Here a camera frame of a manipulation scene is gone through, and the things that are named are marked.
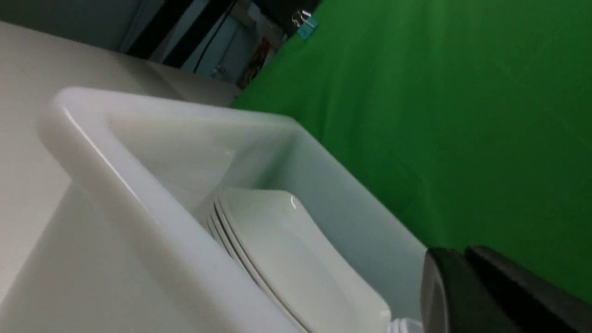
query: green fabric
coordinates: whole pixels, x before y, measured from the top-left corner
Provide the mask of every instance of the green fabric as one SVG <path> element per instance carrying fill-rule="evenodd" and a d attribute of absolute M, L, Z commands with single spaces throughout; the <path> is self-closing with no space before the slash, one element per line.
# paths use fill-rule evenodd
<path fill-rule="evenodd" d="M 427 246 L 489 245 L 592 303 L 591 9 L 325 0 L 234 107 L 298 120 Z"/>

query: white plate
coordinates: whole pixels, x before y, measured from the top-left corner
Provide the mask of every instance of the white plate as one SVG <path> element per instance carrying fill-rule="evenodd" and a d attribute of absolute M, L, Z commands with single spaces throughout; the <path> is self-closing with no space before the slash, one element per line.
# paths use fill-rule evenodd
<path fill-rule="evenodd" d="M 315 333 L 384 333 L 390 310 L 290 193 L 226 188 L 230 229 L 278 299 Z"/>
<path fill-rule="evenodd" d="M 271 301 L 273 301 L 284 312 L 284 314 L 286 314 L 286 316 L 289 317 L 296 324 L 296 326 L 302 329 L 302 331 L 308 332 L 303 327 L 302 323 L 278 299 L 277 295 L 273 292 L 273 290 L 269 288 L 267 282 L 265 282 L 265 280 L 257 272 L 257 269 L 255 269 L 255 267 L 253 266 L 249 257 L 246 255 L 246 253 L 244 253 L 243 248 L 240 246 L 240 243 L 236 239 L 234 232 L 226 219 L 225 212 L 223 208 L 220 206 L 218 197 L 214 199 L 214 209 L 217 209 L 216 211 L 219 213 L 218 217 L 220 219 L 218 221 L 220 222 L 220 226 L 227 231 L 226 235 L 229 237 L 230 243 L 234 245 L 233 249 L 236 251 L 240 264 L 244 267 L 247 273 L 249 273 L 251 278 L 255 281 L 255 283 L 257 283 L 261 290 L 263 290 L 263 292 L 271 299 Z"/>
<path fill-rule="evenodd" d="M 232 247 L 228 237 L 226 236 L 226 233 L 224 232 L 224 229 L 218 220 L 216 212 L 214 211 L 213 205 L 210 207 L 210 223 L 212 223 L 212 227 L 218 233 L 218 238 L 220 239 L 219 244 L 226 250 L 226 252 L 228 252 L 230 257 L 234 259 L 234 261 L 237 262 L 239 266 L 246 270 L 244 265 L 240 262 L 239 257 L 236 255 L 236 252 L 234 251 L 234 248 Z"/>

